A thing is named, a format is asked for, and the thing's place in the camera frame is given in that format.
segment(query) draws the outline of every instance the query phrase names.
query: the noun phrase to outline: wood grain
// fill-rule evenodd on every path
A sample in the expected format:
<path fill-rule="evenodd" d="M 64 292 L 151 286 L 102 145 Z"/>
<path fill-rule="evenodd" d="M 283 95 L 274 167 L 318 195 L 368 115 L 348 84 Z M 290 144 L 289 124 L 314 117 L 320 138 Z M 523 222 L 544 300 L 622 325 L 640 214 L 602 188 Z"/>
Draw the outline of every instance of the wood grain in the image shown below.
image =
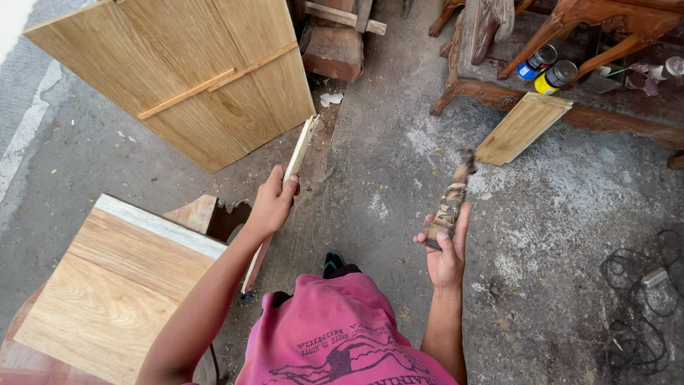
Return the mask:
<path fill-rule="evenodd" d="M 102 195 L 14 339 L 132 385 L 163 325 L 225 248 Z"/>
<path fill-rule="evenodd" d="M 14 340 L 116 385 L 134 385 L 179 301 L 67 253 Z"/>
<path fill-rule="evenodd" d="M 569 100 L 528 92 L 480 143 L 475 159 L 497 166 L 511 162 L 572 106 Z"/>
<path fill-rule="evenodd" d="M 284 0 L 226 3 L 102 0 L 29 28 L 25 36 L 138 116 L 265 55 L 254 56 L 257 49 L 246 47 L 272 53 L 295 40 Z M 235 27 L 245 23 L 252 27 Z M 312 113 L 301 59 L 287 54 L 217 92 L 200 92 L 141 122 L 214 172 Z"/>
<path fill-rule="evenodd" d="M 203 83 L 201 83 L 201 84 L 199 84 L 193 88 L 190 88 L 189 90 L 187 90 L 187 91 L 185 91 L 179 95 L 174 96 L 173 98 L 157 105 L 156 107 L 150 108 L 149 110 L 138 115 L 137 118 L 141 119 L 141 120 L 147 119 L 150 116 L 171 107 L 172 105 L 176 105 L 176 104 L 186 100 L 189 97 L 193 97 L 193 96 L 197 95 L 198 93 L 206 90 L 207 88 L 209 88 L 212 85 L 222 81 L 223 79 L 226 79 L 227 77 L 231 76 L 234 73 L 235 73 L 235 69 L 229 69 L 220 75 L 216 75 L 215 77 L 212 77 L 211 79 L 207 80 L 206 82 L 203 82 Z"/>

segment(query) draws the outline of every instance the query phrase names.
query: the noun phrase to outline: right hand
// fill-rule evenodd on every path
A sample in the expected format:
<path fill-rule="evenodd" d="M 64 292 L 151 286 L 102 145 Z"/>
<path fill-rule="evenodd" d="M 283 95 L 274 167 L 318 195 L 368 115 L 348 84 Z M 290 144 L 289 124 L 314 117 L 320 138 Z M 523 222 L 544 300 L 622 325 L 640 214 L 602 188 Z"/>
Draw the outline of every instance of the right hand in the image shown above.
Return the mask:
<path fill-rule="evenodd" d="M 259 186 L 256 201 L 245 227 L 266 237 L 277 232 L 290 214 L 294 196 L 299 195 L 299 176 L 292 175 L 285 184 L 285 166 L 276 165 L 268 180 Z"/>
<path fill-rule="evenodd" d="M 462 290 L 463 271 L 466 263 L 466 233 L 468 232 L 468 216 L 470 215 L 470 202 L 464 202 L 456 220 L 456 230 L 453 237 L 449 238 L 446 233 L 437 236 L 437 243 L 442 251 L 431 247 L 425 247 L 427 254 L 427 271 L 434 290 L 445 292 L 450 290 Z M 425 222 L 432 223 L 434 215 L 425 217 Z M 413 237 L 413 242 L 425 243 L 427 230 Z"/>

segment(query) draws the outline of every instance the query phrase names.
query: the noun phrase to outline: left hand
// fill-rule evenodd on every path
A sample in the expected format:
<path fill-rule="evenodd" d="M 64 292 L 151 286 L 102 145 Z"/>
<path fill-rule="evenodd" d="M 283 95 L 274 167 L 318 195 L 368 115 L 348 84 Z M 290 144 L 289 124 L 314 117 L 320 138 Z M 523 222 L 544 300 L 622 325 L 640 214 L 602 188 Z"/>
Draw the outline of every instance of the left hand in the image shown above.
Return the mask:
<path fill-rule="evenodd" d="M 259 187 L 252 213 L 245 227 L 251 228 L 253 232 L 269 236 L 285 224 L 294 204 L 294 196 L 299 195 L 299 177 L 292 175 L 283 185 L 283 176 L 285 176 L 285 166 L 275 166 L 268 180 Z"/>

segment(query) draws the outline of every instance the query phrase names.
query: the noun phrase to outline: blue paint can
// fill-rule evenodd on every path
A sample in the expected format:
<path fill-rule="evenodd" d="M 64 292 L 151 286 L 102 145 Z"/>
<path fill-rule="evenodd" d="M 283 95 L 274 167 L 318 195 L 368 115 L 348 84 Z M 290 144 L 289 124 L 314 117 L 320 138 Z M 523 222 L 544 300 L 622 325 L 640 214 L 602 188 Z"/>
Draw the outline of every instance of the blue paint can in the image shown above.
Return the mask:
<path fill-rule="evenodd" d="M 534 80 L 539 74 L 552 66 L 557 57 L 558 54 L 553 45 L 542 45 L 529 59 L 516 67 L 516 72 L 523 80 Z"/>

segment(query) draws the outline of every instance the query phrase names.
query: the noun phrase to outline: paint can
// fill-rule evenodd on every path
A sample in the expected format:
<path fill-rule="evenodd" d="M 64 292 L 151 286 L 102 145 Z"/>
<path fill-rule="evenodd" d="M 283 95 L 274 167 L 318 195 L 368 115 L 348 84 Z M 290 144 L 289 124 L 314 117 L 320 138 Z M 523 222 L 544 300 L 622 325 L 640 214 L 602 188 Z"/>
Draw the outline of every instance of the paint can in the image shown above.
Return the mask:
<path fill-rule="evenodd" d="M 557 58 L 558 54 L 553 45 L 542 45 L 530 59 L 525 60 L 516 67 L 516 72 L 523 80 L 533 80 L 540 73 L 544 72 L 545 69 L 552 66 Z"/>
<path fill-rule="evenodd" d="M 534 81 L 534 88 L 540 94 L 551 95 L 576 77 L 577 67 L 568 60 L 559 60 Z"/>

